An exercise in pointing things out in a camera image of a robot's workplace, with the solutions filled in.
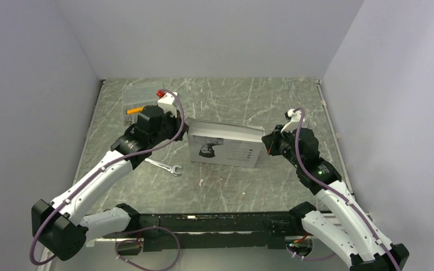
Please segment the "white hair clipper box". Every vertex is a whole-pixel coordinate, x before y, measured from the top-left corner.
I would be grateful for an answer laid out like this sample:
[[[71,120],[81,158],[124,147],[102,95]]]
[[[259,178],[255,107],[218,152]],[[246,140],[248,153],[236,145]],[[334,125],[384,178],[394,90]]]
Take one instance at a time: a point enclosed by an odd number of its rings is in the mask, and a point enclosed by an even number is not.
[[[186,118],[190,161],[254,168],[266,134],[261,126]]]

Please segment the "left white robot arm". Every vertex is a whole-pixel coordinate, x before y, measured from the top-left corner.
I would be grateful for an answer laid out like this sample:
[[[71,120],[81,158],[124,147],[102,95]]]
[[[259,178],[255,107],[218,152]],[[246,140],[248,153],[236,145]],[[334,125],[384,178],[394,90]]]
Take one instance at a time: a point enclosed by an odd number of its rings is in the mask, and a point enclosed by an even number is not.
[[[188,130],[184,118],[181,105],[144,107],[137,121],[116,139],[90,172],[50,202],[38,200],[31,208],[31,263],[43,265],[55,257],[68,260],[88,242],[111,233],[136,235],[141,215],[129,205],[118,204],[94,215],[89,215],[88,210],[154,151],[182,140]]]

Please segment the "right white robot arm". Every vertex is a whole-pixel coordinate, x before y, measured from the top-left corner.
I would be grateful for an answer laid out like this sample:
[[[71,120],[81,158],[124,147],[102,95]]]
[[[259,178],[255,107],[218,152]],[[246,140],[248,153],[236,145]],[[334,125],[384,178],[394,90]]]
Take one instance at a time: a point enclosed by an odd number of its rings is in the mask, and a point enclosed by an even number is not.
[[[309,202],[290,210],[289,228],[295,234],[307,232],[321,240],[349,270],[402,270],[408,249],[393,243],[364,214],[339,172],[319,152],[312,130],[285,132],[277,125],[262,142],[267,153],[282,156],[296,169],[301,184],[321,200],[341,224],[335,226]]]

